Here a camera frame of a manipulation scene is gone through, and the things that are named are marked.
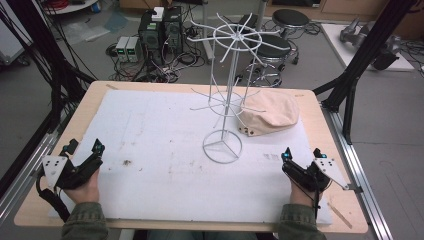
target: person's hand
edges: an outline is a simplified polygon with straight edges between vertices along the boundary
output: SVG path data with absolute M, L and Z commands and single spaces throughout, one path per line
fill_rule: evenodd
M 64 190 L 66 195 L 68 195 L 68 197 L 72 199 L 75 204 L 84 202 L 99 202 L 100 193 L 99 188 L 97 186 L 99 171 L 100 169 L 97 169 L 97 171 L 93 173 L 88 182 L 79 186 L 78 188 L 72 190 Z
M 314 206 L 313 199 L 315 198 L 314 192 L 308 192 L 306 189 L 301 188 L 298 184 L 290 180 L 292 192 L 290 194 L 290 203 L 300 204 L 308 207 Z

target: chair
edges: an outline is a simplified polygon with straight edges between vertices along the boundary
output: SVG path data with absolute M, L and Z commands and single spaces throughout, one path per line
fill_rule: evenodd
M 288 40 L 287 37 L 293 32 L 304 29 L 309 24 L 309 18 L 296 10 L 292 9 L 280 9 L 272 14 L 272 21 L 279 27 L 282 28 L 280 36 Z M 292 45 L 295 46 L 294 51 L 291 55 L 296 54 L 293 59 L 293 64 L 297 64 L 299 61 L 299 47 L 291 40 L 288 40 Z
M 287 50 L 277 50 L 262 44 L 258 48 L 257 56 L 264 63 L 252 63 L 246 67 L 244 77 L 250 75 L 253 69 L 251 84 L 256 87 L 278 87 L 282 83 L 281 72 L 285 68 L 284 61 L 290 55 L 291 45 L 287 40 L 275 35 L 262 35 L 262 41 Z M 282 62 L 278 67 L 271 63 Z

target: gray floor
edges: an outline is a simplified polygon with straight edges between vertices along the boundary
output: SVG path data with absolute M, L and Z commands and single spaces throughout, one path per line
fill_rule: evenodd
M 105 9 L 94 15 L 88 11 L 69 14 L 64 23 L 85 22 L 103 25 L 112 16 Z M 114 73 L 105 49 L 120 36 L 136 34 L 138 22 L 128 21 L 122 29 L 94 42 L 73 45 L 75 51 L 99 79 Z M 281 87 L 314 89 L 343 71 L 324 35 L 303 35 L 298 65 L 287 64 Z M 242 55 L 240 71 L 250 59 Z M 208 84 L 210 65 L 181 71 L 178 83 Z M 14 65 L 0 73 L 0 174 L 3 175 L 50 109 L 50 88 L 36 67 Z M 323 100 L 328 93 L 318 98 Z M 379 202 L 394 239 L 424 238 L 424 78 L 414 72 L 363 74 L 357 86 L 352 141 Z M 22 228 L 13 224 L 16 206 L 0 228 L 1 239 L 58 239 L 58 228 Z M 111 232 L 109 239 L 117 239 Z M 370 230 L 362 235 L 328 234 L 329 239 L 374 239 Z

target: table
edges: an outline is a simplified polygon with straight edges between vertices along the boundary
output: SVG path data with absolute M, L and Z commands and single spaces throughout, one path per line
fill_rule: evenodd
M 206 85 L 184 84 L 155 84 L 155 83 L 128 83 L 97 81 L 91 84 L 81 104 L 69 122 L 67 128 L 59 139 L 52 155 L 58 155 L 61 147 L 75 138 L 81 141 L 85 130 L 88 128 L 96 113 L 102 98 L 108 90 L 143 90 L 152 92 L 208 92 Z M 312 91 L 295 89 L 262 89 L 262 91 L 281 91 L 295 96 L 300 107 L 300 115 L 311 147 L 325 149 L 325 153 L 338 161 L 343 166 L 335 142 L 321 112 L 318 101 Z M 342 169 L 345 179 L 347 173 Z M 332 225 L 318 226 L 323 232 L 364 233 L 368 230 L 364 215 L 353 191 L 343 191 L 337 184 L 332 184 L 325 192 L 333 218 Z M 24 200 L 17 215 L 15 224 L 19 226 L 62 226 L 59 218 L 48 217 L 50 206 L 38 197 L 35 186 L 32 187 Z M 130 229 L 191 229 L 191 230 L 221 230 L 221 231 L 255 231 L 271 232 L 276 230 L 276 224 L 269 223 L 218 223 L 218 222 L 175 222 L 175 221 L 141 221 L 108 219 L 111 228 Z

